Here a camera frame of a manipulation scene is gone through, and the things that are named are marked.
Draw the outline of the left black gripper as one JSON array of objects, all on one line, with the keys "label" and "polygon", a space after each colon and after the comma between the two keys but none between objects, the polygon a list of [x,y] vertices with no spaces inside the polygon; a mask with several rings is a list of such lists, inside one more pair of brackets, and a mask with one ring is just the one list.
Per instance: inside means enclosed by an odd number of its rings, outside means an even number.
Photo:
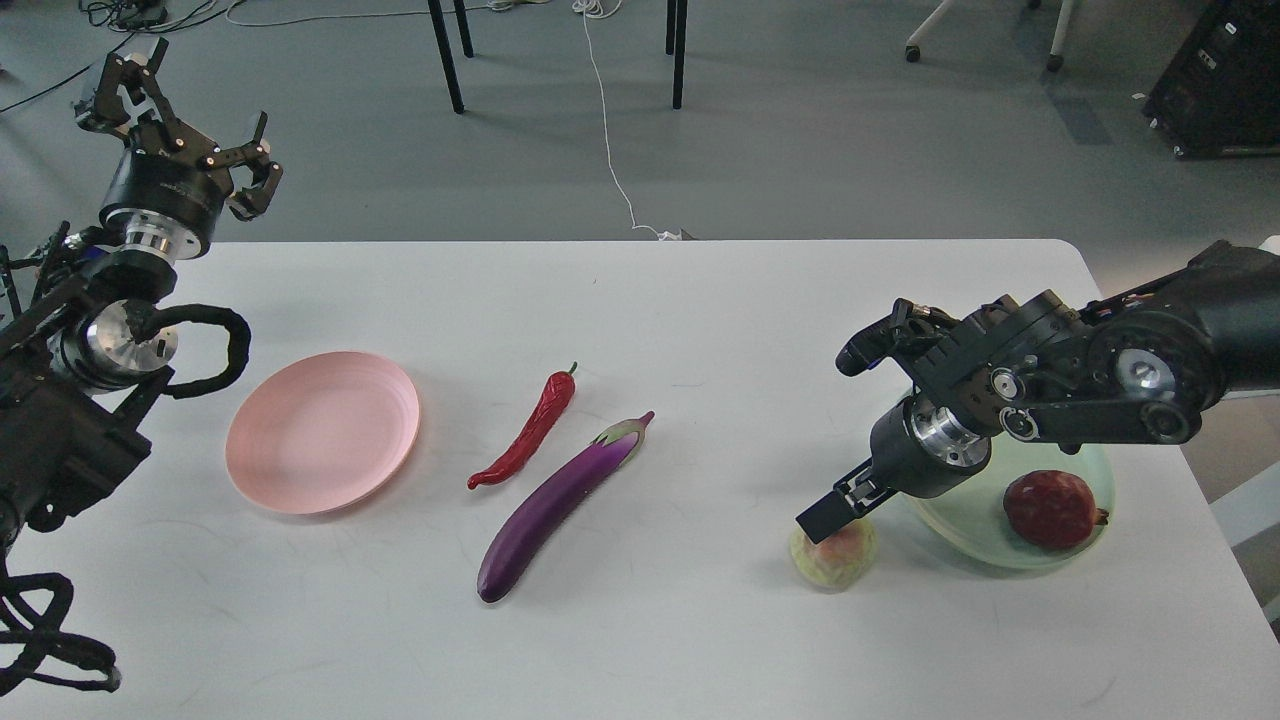
[{"label": "left black gripper", "polygon": [[284,169],[271,158],[265,111],[256,114],[250,138],[238,146],[215,143],[192,159],[170,152],[180,150],[180,123],[157,83],[168,47],[166,38],[156,38],[148,55],[109,53],[73,114],[81,129],[125,146],[100,225],[119,234],[142,225],[165,228],[163,251],[172,259],[195,259],[209,252],[225,208],[239,222],[264,215]]}]

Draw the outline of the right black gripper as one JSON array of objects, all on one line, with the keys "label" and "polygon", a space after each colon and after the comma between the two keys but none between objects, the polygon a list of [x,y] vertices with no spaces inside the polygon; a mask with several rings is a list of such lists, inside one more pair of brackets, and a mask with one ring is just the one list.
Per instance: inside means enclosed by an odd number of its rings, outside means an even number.
[{"label": "right black gripper", "polygon": [[922,395],[902,396],[873,425],[870,456],[796,516],[819,544],[895,495],[937,498],[983,471],[992,439]]}]

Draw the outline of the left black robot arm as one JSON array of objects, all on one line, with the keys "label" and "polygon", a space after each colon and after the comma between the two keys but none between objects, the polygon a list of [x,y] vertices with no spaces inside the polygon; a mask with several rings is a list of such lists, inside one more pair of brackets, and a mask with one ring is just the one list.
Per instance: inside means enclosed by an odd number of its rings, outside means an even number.
[{"label": "left black robot arm", "polygon": [[237,146],[174,113],[157,83],[166,47],[109,53],[74,106],[79,128],[123,145],[97,223],[63,222],[31,255],[3,255],[4,553],[108,498],[151,454],[140,427],[161,397],[215,393],[248,365],[241,314],[163,300],[224,211],[251,222],[268,210],[283,168],[265,113]]}]

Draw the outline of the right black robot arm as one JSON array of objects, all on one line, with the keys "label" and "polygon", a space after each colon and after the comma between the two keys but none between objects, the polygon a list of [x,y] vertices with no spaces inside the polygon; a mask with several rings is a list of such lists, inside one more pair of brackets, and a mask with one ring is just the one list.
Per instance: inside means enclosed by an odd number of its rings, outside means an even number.
[{"label": "right black robot arm", "polygon": [[900,299],[836,357],[911,380],[870,432],[870,456],[797,516],[812,542],[896,495],[936,498],[984,470],[991,441],[1181,445],[1229,395],[1279,384],[1277,250],[1219,241],[1179,272],[1080,310],[1044,291],[965,318]]}]

